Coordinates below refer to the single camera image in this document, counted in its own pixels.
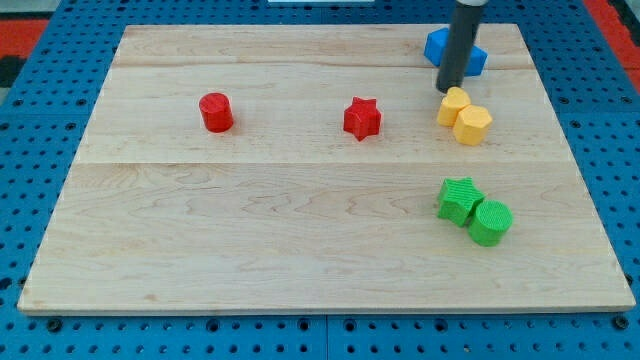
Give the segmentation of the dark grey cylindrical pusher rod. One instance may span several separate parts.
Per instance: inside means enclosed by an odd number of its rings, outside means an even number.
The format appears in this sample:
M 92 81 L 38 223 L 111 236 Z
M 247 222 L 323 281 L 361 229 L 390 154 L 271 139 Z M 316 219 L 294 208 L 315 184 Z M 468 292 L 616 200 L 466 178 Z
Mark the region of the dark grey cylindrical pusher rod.
M 463 83 L 486 4 L 487 0 L 455 1 L 436 79 L 436 89 L 443 94 Z

